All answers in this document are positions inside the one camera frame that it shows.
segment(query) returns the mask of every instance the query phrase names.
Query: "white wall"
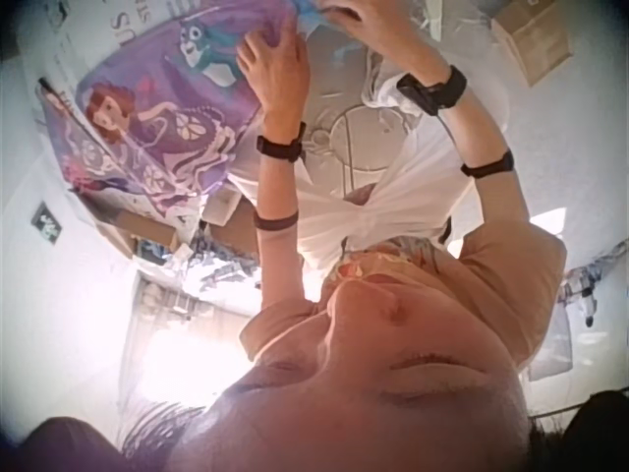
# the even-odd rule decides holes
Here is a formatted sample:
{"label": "white wall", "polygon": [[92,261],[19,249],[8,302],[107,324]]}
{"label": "white wall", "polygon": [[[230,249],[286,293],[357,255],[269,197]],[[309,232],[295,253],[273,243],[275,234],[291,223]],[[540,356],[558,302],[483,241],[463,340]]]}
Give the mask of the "white wall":
{"label": "white wall", "polygon": [[[627,35],[606,3],[560,1],[574,56],[533,88],[514,63],[504,68],[507,138],[527,202],[533,215],[567,208],[568,267],[627,237]],[[470,195],[455,214],[457,238],[481,221]]]}
{"label": "white wall", "polygon": [[[69,415],[114,439],[136,272],[77,217],[41,153],[20,59],[1,73],[2,427],[20,440]],[[41,202],[63,226],[55,246],[30,225]]]}

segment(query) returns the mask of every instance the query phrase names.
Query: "person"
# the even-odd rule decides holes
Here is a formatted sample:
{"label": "person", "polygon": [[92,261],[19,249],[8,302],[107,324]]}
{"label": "person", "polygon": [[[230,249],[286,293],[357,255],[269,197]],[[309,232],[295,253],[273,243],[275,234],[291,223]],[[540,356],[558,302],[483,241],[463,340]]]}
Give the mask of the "person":
{"label": "person", "polygon": [[[319,6],[424,86],[448,82],[450,65],[399,3]],[[277,47],[248,34],[238,62],[263,137],[291,145],[310,85],[296,20]],[[469,168],[509,151],[469,88],[441,118]],[[262,312],[241,334],[255,366],[186,428],[167,469],[517,469],[531,431],[518,374],[543,341],[566,260],[563,243],[529,222],[517,173],[477,180],[485,223],[459,260],[426,240],[384,241],[346,254],[315,304],[304,295],[293,165],[260,159]]]}

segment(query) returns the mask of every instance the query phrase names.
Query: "sleeve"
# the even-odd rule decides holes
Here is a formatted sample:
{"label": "sleeve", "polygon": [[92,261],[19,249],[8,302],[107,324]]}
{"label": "sleeve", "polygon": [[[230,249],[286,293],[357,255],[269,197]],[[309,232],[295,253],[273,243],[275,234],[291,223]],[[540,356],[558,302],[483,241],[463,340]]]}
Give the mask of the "sleeve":
{"label": "sleeve", "polygon": [[304,299],[285,300],[262,310],[240,333],[247,357],[253,361],[262,349],[314,312],[315,303]]}
{"label": "sleeve", "polygon": [[527,221],[497,220],[465,238],[460,262],[490,292],[480,316],[519,366],[543,343],[566,263],[562,241]]}

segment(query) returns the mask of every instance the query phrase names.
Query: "black wristband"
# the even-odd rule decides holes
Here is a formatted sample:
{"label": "black wristband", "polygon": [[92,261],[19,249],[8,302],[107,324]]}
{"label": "black wristband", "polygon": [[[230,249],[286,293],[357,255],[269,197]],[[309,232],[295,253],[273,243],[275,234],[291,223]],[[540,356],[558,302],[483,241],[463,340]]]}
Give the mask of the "black wristband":
{"label": "black wristband", "polygon": [[272,143],[264,136],[257,137],[257,150],[260,153],[273,157],[275,159],[287,160],[291,163],[295,163],[302,157],[304,153],[304,147],[302,146],[302,139],[306,132],[306,123],[302,123],[299,129],[299,136],[288,146],[278,145]]}
{"label": "black wristband", "polygon": [[426,87],[413,75],[407,74],[398,82],[397,89],[429,116],[437,116],[439,110],[456,106],[468,86],[468,80],[461,71],[454,66],[450,70],[450,79],[445,84]]}
{"label": "black wristband", "polygon": [[257,214],[257,211],[254,213],[254,225],[257,229],[261,229],[262,231],[283,231],[295,226],[298,221],[299,212],[284,219],[263,219]]}
{"label": "black wristband", "polygon": [[470,168],[467,165],[461,167],[461,171],[468,177],[474,177],[476,180],[484,179],[490,175],[500,174],[502,172],[511,172],[515,170],[515,158],[511,149],[504,154],[501,160],[494,164],[485,165],[483,167]]}

